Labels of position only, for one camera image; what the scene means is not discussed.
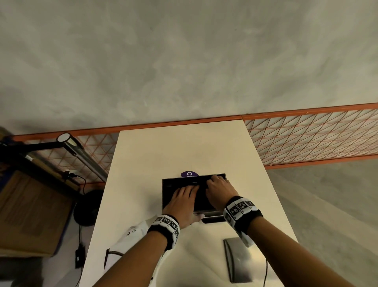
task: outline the wristband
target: wristband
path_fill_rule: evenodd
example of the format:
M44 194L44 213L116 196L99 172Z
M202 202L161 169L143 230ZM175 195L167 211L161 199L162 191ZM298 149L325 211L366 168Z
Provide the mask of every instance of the wristband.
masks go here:
M251 246L253 241L247 235L247 230L252 220L263 216L261 211L250 200L241 196L234 196L227 202L223 216L238 233L243 243L247 247Z
M178 235L180 234L180 225L175 217L169 214L162 214L155 219L147 233L158 231L167 239L165 251L171 250L176 245Z

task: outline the forearm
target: forearm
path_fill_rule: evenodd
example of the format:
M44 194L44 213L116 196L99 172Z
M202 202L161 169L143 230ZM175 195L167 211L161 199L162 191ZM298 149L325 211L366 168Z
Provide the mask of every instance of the forearm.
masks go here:
M263 217L250 223L248 235L285 286L353 286Z
M94 287L147 287L155 267L164 253L167 239L151 231L130 248Z

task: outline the power adapter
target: power adapter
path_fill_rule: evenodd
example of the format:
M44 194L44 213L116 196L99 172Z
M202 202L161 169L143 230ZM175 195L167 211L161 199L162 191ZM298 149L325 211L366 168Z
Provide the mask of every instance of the power adapter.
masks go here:
M85 247L79 243L79 247L75 251L75 268L81 268L85 263Z

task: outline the black round object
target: black round object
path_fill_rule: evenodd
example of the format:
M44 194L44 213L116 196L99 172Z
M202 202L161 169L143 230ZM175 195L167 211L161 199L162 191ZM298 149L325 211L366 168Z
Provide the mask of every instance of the black round object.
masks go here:
M103 194L103 190L91 190L76 203L73 218L79 225L92 226L96 223Z

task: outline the person's left hand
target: person's left hand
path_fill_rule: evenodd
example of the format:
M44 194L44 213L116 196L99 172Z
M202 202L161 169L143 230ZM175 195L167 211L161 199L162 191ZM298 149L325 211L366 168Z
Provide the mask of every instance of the person's left hand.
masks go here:
M177 189L162 214L174 216L181 229L200 221L205 215L193 214L194 200L199 188L200 186L186 186Z

